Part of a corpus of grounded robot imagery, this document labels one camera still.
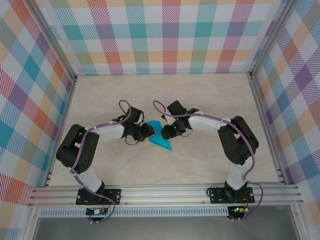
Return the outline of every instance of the colorful plaid backdrop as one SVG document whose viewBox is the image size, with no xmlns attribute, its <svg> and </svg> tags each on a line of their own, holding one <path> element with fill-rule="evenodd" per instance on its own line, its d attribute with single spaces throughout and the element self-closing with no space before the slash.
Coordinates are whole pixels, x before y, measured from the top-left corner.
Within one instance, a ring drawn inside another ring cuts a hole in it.
<svg viewBox="0 0 320 240">
<path fill-rule="evenodd" d="M 300 0 L 256 83 L 290 183 L 298 184 L 308 228 L 320 235 L 320 0 Z"/>
<path fill-rule="evenodd" d="M 72 82 L 22 0 L 0 0 L 0 240 L 17 239 Z"/>
<path fill-rule="evenodd" d="M 37 2 L 75 71 L 97 75 L 247 72 L 281 0 Z"/>
</svg>

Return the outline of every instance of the white mounting strip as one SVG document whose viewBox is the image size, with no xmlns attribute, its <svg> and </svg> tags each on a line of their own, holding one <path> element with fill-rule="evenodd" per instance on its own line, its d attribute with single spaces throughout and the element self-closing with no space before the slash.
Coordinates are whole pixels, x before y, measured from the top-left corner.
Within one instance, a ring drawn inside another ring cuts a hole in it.
<svg viewBox="0 0 320 240">
<path fill-rule="evenodd" d="M 210 207 L 126 207 L 116 208 L 113 218 L 133 218 L 133 217 L 209 217 L 227 216 L 227 206 Z M 39 218 L 87 218 L 86 208 L 42 208 Z"/>
<path fill-rule="evenodd" d="M 77 58 L 77 56 L 75 54 L 75 51 L 72 48 L 72 46 L 71 46 L 71 44 L 70 44 L 70 42 L 68 40 L 68 37 L 67 37 L 62 25 L 60 24 L 60 21 L 59 21 L 57 15 L 55 13 L 54 8 L 52 7 L 52 5 L 50 3 L 50 0 L 42 0 L 42 3 L 43 3 L 43 6 L 44 6 L 45 10 L 48 13 L 48 15 L 50 16 L 51 21 L 53 22 L 53 24 L 55 26 L 55 29 L 59 33 L 59 35 L 61 37 L 61 40 L 63 41 L 63 43 L 65 45 L 65 48 L 67 49 L 68 53 L 70 54 L 76 69 L 78 70 L 78 72 L 76 72 L 76 74 L 84 75 L 85 72 L 82 69 L 82 67 L 80 65 L 80 62 L 78 61 L 78 58 Z"/>
</svg>

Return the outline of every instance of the metal rail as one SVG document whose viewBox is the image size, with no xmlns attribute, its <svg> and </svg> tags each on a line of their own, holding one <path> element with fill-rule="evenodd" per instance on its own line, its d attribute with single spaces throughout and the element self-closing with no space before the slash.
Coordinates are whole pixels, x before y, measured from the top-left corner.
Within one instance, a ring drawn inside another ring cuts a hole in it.
<svg viewBox="0 0 320 240">
<path fill-rule="evenodd" d="M 282 13 L 280 14 L 279 19 L 277 20 L 264 48 L 262 49 L 253 69 L 252 75 L 256 76 L 259 72 L 260 68 L 265 63 L 272 47 L 274 46 L 275 42 L 278 40 L 282 30 L 284 29 L 291 13 L 295 9 L 296 5 L 298 4 L 299 0 L 288 0 L 286 5 L 284 6 Z"/>
<path fill-rule="evenodd" d="M 76 73 L 74 72 L 73 68 L 71 67 L 64 51 L 60 47 L 58 40 L 56 39 L 54 33 L 51 31 L 50 26 L 48 25 L 45 17 L 41 13 L 38 5 L 34 2 L 34 0 L 24 0 L 24 4 L 27 6 L 28 10 L 30 11 L 31 15 L 33 16 L 34 20 L 38 24 L 42 34 L 45 36 L 45 39 L 49 43 L 50 47 L 54 51 L 55 55 L 57 56 L 58 60 L 60 61 L 63 69 L 68 74 L 69 78 L 73 81 L 76 80 Z"/>
<path fill-rule="evenodd" d="M 264 196 L 262 205 L 298 205 L 303 203 L 302 196 L 296 185 L 283 183 L 261 183 Z M 206 189 L 210 184 L 192 185 L 150 185 L 121 186 L 111 185 L 106 188 L 121 189 L 121 202 L 117 208 L 127 207 L 197 207 L 197 206 L 236 206 L 234 203 L 210 204 Z M 253 189 L 256 205 L 261 197 L 261 190 L 256 185 Z M 83 208 L 75 204 L 78 186 L 52 186 L 35 188 L 29 201 L 32 208 Z"/>
<path fill-rule="evenodd" d="M 284 170 L 285 168 L 282 166 L 282 163 L 280 161 L 280 156 L 279 156 L 279 153 L 277 151 L 276 143 L 275 143 L 275 141 L 273 139 L 273 136 L 272 136 L 271 127 L 270 127 L 270 124 L 268 122 L 267 114 L 266 114 L 266 112 L 265 112 L 265 110 L 263 108 L 262 99 L 260 98 L 260 94 L 259 94 L 259 90 L 257 88 L 256 82 L 255 82 L 253 76 L 251 76 L 250 74 L 247 74 L 247 78 L 248 78 L 248 82 L 249 82 L 249 85 L 250 85 L 250 88 L 251 88 L 251 92 L 252 92 L 252 95 L 253 95 L 253 98 L 254 98 L 254 101 L 255 101 L 256 108 L 257 108 L 258 113 L 259 113 L 259 117 L 260 117 L 260 120 L 261 120 L 261 123 L 262 123 L 263 131 L 264 131 L 265 137 L 266 137 L 267 142 L 268 142 L 270 153 L 271 153 L 274 165 L 276 167 L 276 171 L 278 171 L 278 169 L 279 169 L 279 171 L 280 171 L 280 169 Z M 286 176 L 286 173 L 284 173 L 284 175 L 281 175 L 281 176 L 283 177 L 283 179 L 280 182 L 285 182 L 286 184 L 288 184 L 289 181 L 288 181 L 288 178 Z"/>
</svg>

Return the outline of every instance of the black cable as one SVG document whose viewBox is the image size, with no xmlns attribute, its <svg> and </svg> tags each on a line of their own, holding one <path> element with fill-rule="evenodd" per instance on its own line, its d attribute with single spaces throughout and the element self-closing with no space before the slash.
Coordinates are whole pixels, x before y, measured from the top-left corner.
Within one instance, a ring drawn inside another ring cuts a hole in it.
<svg viewBox="0 0 320 240">
<path fill-rule="evenodd" d="M 208 195 L 208 197 L 210 197 L 208 191 L 209 191 L 209 189 L 212 188 L 212 187 L 219 188 L 217 185 L 212 185 L 212 186 L 208 187 L 208 188 L 206 189 L 206 194 Z"/>
<path fill-rule="evenodd" d="M 134 145 L 136 145 L 136 144 L 138 143 L 138 141 L 136 141 L 135 144 L 130 144 L 130 143 L 128 143 L 128 142 L 127 142 L 127 137 L 128 137 L 128 136 L 125 136 L 125 139 L 124 139 L 124 142 L 125 142 L 126 144 L 128 144 L 128 145 L 130 145 L 130 146 L 134 146 Z"/>
<path fill-rule="evenodd" d="M 194 132 L 194 129 L 187 136 L 183 136 L 182 134 L 180 136 L 183 137 L 183 138 L 186 138 L 186 137 L 190 136 L 193 132 Z"/>
</svg>

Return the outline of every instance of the gray floor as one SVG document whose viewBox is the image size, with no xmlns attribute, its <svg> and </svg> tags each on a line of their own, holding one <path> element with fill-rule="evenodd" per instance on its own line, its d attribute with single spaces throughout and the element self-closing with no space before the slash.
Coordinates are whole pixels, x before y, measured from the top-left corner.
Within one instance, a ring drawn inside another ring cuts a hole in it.
<svg viewBox="0 0 320 240">
<path fill-rule="evenodd" d="M 153 100 L 168 106 L 175 100 L 221 118 L 244 117 L 260 146 L 256 165 L 247 179 L 277 182 L 274 162 L 245 74 L 159 74 L 81 76 L 78 79 L 63 134 L 73 124 L 95 126 L 122 114 L 118 101 L 125 99 L 145 113 L 146 121 L 159 120 Z M 135 146 L 124 139 L 97 147 L 92 166 L 107 185 L 223 183 L 229 173 L 219 137 L 195 131 L 170 140 L 172 151 L 142 142 Z M 51 186 L 78 185 L 69 170 L 56 161 Z"/>
<path fill-rule="evenodd" d="M 41 218 L 33 240 L 297 240 L 289 206 L 262 206 L 242 222 L 227 217 Z"/>
</svg>

